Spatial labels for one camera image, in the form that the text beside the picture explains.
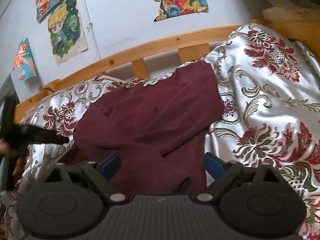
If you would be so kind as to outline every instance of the hand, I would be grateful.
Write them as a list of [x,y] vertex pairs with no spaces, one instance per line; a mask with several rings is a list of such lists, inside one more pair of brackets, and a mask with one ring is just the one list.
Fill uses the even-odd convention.
[[[17,150],[12,149],[8,143],[0,141],[0,155],[6,155],[9,158],[14,158],[18,154]],[[15,181],[21,179],[24,172],[24,167],[26,165],[26,157],[28,156],[28,151],[23,151],[20,153],[20,158],[17,160],[16,167],[13,171],[13,178]]]

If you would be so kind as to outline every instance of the wooden headboard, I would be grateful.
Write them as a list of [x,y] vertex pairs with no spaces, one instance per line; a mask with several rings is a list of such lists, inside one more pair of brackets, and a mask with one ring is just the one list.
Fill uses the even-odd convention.
[[[268,20],[258,19],[252,21],[252,23],[265,25],[288,39],[302,41],[315,54],[316,58],[320,58],[320,22],[270,23]],[[157,41],[151,41],[106,57],[62,80],[58,79],[50,82],[45,85],[43,91],[18,104],[15,111],[15,122],[19,123],[26,112],[36,106],[42,98],[52,94],[52,90],[61,90],[100,75],[106,70],[130,62],[132,62],[132,67],[137,78],[148,78],[143,60],[145,57],[177,49],[181,63],[193,61],[210,52],[208,43],[225,41],[231,32],[238,27],[239,26],[227,26],[179,34]]]

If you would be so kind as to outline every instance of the white wall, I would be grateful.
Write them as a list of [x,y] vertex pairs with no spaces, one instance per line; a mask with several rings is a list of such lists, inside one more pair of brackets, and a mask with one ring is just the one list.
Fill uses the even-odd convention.
[[[190,14],[155,23],[153,20],[157,16],[159,3],[153,0],[86,0],[102,57],[170,35],[205,28],[247,24],[250,19],[261,17],[262,10],[270,6],[266,0],[207,1],[209,4],[207,13]],[[35,80],[28,86],[15,83],[21,101],[35,94],[40,89],[41,83],[47,84],[52,80],[64,78],[99,60],[92,37],[86,29],[88,19],[84,13],[82,0],[78,0],[78,6],[89,49],[60,66],[56,65],[52,55],[47,18],[41,23],[36,21],[35,0],[12,0],[4,12],[0,19],[2,34],[0,39],[0,84],[5,81],[12,70],[18,45],[23,38],[29,39],[39,75],[40,82]],[[159,68],[161,68],[159,63],[155,67],[155,58],[159,59],[155,56],[153,60],[147,60],[147,68],[151,72],[151,77],[158,75]],[[179,64],[177,55],[171,53],[169,58],[174,64]],[[167,59],[162,62],[170,65]],[[109,73],[118,78],[134,76],[133,70],[126,67],[111,70]]]

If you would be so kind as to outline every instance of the bed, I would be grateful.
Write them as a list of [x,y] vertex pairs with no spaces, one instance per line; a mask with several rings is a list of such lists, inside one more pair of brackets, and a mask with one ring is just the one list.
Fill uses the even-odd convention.
[[[119,87],[156,85],[173,73],[148,80],[143,58],[178,49],[184,67],[210,63],[225,111],[210,126],[212,150],[225,161],[247,166],[272,164],[308,209],[300,235],[320,236],[320,22],[272,23],[255,20],[172,36],[137,46],[96,62],[63,80],[47,84],[16,107],[15,121],[30,123],[70,138],[70,143],[30,145],[23,178],[14,192],[1,193],[0,236],[24,235],[15,214],[17,200],[50,165],[72,147],[77,121],[104,93]],[[209,42],[225,41],[210,51]],[[132,62],[136,79],[124,82],[104,71]]]

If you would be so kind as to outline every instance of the white satin fabric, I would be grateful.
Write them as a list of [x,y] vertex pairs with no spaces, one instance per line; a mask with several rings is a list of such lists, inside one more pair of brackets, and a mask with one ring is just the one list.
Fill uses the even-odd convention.
[[[210,126],[206,151],[222,160],[256,167],[271,163],[304,200],[308,213],[300,235],[320,237],[320,65],[299,41],[292,43],[260,25],[242,26],[201,60],[212,65],[225,103],[224,116]],[[146,82],[154,85],[172,73]],[[24,236],[15,212],[17,200],[72,146],[72,132],[91,102],[122,83],[96,77],[63,89],[27,113],[24,123],[56,130],[70,143],[31,145],[23,178],[15,192],[1,192],[0,236]]]

